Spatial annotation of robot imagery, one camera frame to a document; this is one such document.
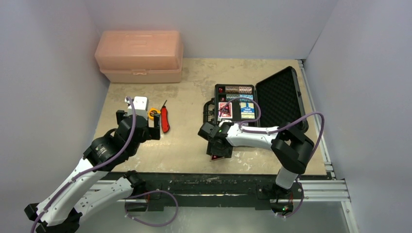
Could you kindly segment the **all-in triangle button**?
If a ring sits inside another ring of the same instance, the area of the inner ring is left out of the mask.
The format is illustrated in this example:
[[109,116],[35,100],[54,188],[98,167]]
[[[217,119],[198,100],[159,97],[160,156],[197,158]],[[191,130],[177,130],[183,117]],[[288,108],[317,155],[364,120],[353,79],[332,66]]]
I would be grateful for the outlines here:
[[232,103],[220,102],[219,103],[219,117],[231,118],[232,117]]
[[224,157],[217,156],[217,155],[211,155],[211,157],[210,157],[211,161],[217,161],[217,160],[220,160],[220,159],[224,159]]

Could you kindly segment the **black poker set case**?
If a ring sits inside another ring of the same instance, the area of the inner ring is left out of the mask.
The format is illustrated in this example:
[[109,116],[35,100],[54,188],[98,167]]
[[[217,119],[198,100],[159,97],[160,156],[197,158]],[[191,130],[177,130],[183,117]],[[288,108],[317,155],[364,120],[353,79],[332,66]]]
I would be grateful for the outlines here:
[[293,67],[286,67],[270,77],[252,84],[216,84],[214,97],[204,104],[203,121],[218,124],[219,98],[224,97],[223,102],[232,103],[233,118],[231,121],[240,122],[246,119],[240,118],[240,102],[237,99],[226,100],[224,88],[226,86],[251,86],[255,105],[255,119],[248,119],[248,126],[271,127],[279,126],[286,122],[293,122],[305,115],[302,94],[300,91],[297,74]]

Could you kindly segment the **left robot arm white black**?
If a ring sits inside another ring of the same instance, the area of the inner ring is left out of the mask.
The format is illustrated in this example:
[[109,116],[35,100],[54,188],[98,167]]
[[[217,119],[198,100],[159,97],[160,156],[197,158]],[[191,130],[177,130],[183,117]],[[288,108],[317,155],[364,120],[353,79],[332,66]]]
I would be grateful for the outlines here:
[[88,217],[123,198],[138,199],[146,182],[135,170],[127,171],[109,186],[87,196],[86,192],[114,167],[137,153],[140,144],[159,140],[159,115],[154,126],[134,112],[118,110],[116,128],[94,139],[76,168],[44,201],[28,204],[24,212],[33,221],[32,233],[74,233]]

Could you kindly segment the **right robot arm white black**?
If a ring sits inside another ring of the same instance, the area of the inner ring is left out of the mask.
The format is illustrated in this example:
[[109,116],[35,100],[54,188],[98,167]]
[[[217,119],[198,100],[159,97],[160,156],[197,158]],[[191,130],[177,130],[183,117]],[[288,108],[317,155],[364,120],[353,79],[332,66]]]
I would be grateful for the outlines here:
[[206,122],[198,135],[208,141],[207,154],[218,158],[230,158],[234,147],[272,151],[281,163],[273,184],[273,192],[280,198],[291,193],[293,183],[305,173],[315,151],[315,143],[295,126],[281,129],[242,126],[228,121],[218,125]]

